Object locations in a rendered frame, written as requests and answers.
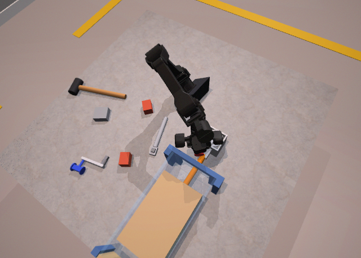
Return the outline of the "red-orange cube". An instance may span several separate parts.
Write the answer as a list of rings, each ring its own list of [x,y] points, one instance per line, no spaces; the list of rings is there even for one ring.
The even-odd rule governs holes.
[[[144,111],[145,115],[153,113],[152,103],[151,103],[150,99],[142,101],[142,105],[143,105],[143,111]]]
[[[132,154],[130,152],[120,152],[119,165],[121,167],[131,167]]]

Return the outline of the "black rubber mallet with wooden handle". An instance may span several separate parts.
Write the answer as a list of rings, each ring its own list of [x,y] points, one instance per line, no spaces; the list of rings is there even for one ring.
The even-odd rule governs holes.
[[[83,91],[87,91],[87,92],[93,92],[96,94],[101,94],[101,95],[107,95],[107,96],[112,96],[112,97],[117,97],[117,98],[121,98],[121,99],[126,99],[126,94],[121,94],[118,92],[112,92],[112,91],[107,91],[107,90],[101,90],[98,88],[93,88],[93,87],[87,87],[87,86],[83,86],[84,81],[80,78],[75,78],[70,89],[68,90],[68,92],[74,96],[77,96],[77,94],[79,93],[80,90]]]

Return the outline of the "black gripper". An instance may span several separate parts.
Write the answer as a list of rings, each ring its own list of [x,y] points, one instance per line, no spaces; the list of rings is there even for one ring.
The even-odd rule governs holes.
[[[221,131],[213,131],[214,137],[213,137],[213,144],[214,145],[222,145],[223,144],[223,136]],[[196,136],[194,129],[191,127],[191,134]],[[187,142],[187,147],[192,148],[192,145],[190,145],[189,141],[190,136],[185,137],[184,133],[182,134],[175,134],[175,147],[176,148],[183,148],[185,146],[185,142]]]

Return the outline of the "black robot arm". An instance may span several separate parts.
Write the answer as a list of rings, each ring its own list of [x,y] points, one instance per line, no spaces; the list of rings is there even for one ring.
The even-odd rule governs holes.
[[[159,43],[145,53],[146,63],[154,69],[162,78],[171,94],[174,96],[174,105],[177,112],[186,124],[191,126],[196,136],[190,135],[190,145],[195,154],[205,153],[211,147],[211,140],[214,133],[206,120],[204,108],[198,99],[190,94],[196,86],[190,77],[190,73],[180,65],[174,65],[169,60],[169,54],[166,48]],[[186,121],[185,118],[190,119]]]

